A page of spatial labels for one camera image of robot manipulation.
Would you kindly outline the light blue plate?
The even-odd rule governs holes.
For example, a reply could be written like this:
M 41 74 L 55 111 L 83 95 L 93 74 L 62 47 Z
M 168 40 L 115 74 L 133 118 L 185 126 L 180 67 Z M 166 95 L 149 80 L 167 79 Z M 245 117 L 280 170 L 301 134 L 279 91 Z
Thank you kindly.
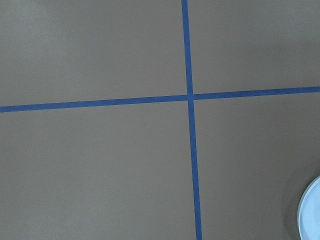
M 320 177 L 305 189 L 297 210 L 297 227 L 301 240 L 320 239 Z

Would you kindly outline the brown paper table cover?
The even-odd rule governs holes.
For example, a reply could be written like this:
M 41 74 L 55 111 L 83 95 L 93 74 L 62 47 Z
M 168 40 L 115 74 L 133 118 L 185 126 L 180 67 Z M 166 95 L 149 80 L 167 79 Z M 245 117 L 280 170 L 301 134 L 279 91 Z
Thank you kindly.
M 3 240 L 301 240 L 317 0 L 3 0 Z

